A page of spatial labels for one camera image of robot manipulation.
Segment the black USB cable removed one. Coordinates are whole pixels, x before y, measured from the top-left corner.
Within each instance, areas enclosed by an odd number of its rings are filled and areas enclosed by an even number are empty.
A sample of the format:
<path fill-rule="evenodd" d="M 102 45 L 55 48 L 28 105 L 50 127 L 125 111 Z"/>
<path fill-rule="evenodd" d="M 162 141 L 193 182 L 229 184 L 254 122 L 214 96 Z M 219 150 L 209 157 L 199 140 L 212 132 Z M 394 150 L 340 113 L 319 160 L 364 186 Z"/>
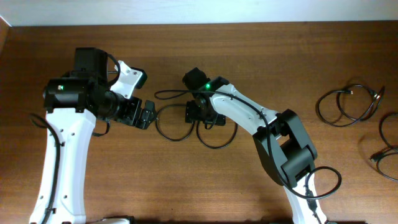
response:
<path fill-rule="evenodd" d="M 378 124 L 378 131 L 379 131 L 380 138 L 382 139 L 382 141 L 383 141 L 384 144 L 385 144 L 385 147 L 382 148 L 381 150 L 375 152 L 374 154 L 372 154 L 371 157 L 370 157 L 369 159 L 375 163 L 376 171 L 377 171 L 381 176 L 383 176 L 383 177 L 385 177 L 385 178 L 387 178 L 387 179 L 389 179 L 389 180 L 391 180 L 391 181 L 397 182 L 397 178 L 394 178 L 394 177 L 392 177 L 392 176 L 390 176 L 390 175 L 387 175 L 387 174 L 386 174 L 385 172 L 383 172 L 383 171 L 381 170 L 381 168 L 380 168 L 380 165 L 381 165 L 383 159 L 385 159 L 385 158 L 387 158 L 387 157 L 390 157 L 390 156 L 396 156 L 396 155 L 397 155 L 397 145 L 391 144 L 391 143 L 387 140 L 387 138 L 385 137 L 384 132 L 383 132 L 383 124 L 384 124 L 384 122 L 385 122 L 388 118 L 393 117 L 393 116 L 397 116 L 397 112 L 395 112 L 395 111 L 394 111 L 394 112 L 389 112 L 389 113 L 385 114 L 385 115 L 381 118 L 381 120 L 380 120 L 380 122 L 379 122 L 379 124 Z"/>

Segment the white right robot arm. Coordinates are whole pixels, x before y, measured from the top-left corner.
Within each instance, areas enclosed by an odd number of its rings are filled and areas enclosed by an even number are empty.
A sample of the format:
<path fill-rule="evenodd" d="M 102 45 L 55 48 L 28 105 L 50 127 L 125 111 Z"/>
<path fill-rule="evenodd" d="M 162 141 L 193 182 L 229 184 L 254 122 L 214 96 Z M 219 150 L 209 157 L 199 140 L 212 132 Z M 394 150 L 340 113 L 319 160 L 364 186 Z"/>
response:
<path fill-rule="evenodd" d="M 184 85 L 192 92 L 200 118 L 232 119 L 251 134 L 267 175 L 285 190 L 294 223 L 327 223 L 315 190 L 317 150 L 292 110 L 269 110 L 242 95 L 225 78 L 208 78 L 198 68 L 187 72 Z"/>

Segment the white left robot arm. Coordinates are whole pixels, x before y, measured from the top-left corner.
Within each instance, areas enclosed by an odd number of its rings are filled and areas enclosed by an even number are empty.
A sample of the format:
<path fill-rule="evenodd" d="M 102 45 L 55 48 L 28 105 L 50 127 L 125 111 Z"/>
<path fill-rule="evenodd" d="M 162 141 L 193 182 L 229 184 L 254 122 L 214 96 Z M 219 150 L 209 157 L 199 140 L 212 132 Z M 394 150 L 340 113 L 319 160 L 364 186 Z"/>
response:
<path fill-rule="evenodd" d="M 44 91 L 44 118 L 32 122 L 47 130 L 39 196 L 30 223 L 85 223 L 84 184 L 90 140 L 98 120 L 147 129 L 154 103 L 132 95 L 145 78 L 113 85 L 83 78 L 50 80 Z"/>

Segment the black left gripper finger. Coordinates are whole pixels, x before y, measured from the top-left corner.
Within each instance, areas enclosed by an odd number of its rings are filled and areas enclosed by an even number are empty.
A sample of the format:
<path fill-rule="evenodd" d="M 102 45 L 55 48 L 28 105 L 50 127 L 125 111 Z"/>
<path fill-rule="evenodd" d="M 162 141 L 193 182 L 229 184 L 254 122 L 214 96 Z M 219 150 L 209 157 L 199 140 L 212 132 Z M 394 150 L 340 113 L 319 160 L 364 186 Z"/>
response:
<path fill-rule="evenodd" d="M 143 113 L 145 116 L 155 116 L 155 103 L 153 101 L 146 100 Z"/>
<path fill-rule="evenodd" d="M 154 116 L 151 116 L 151 115 L 144 116 L 144 115 L 142 115 L 137 120 L 136 127 L 139 128 L 139 129 L 147 129 L 154 120 L 155 120 Z"/>

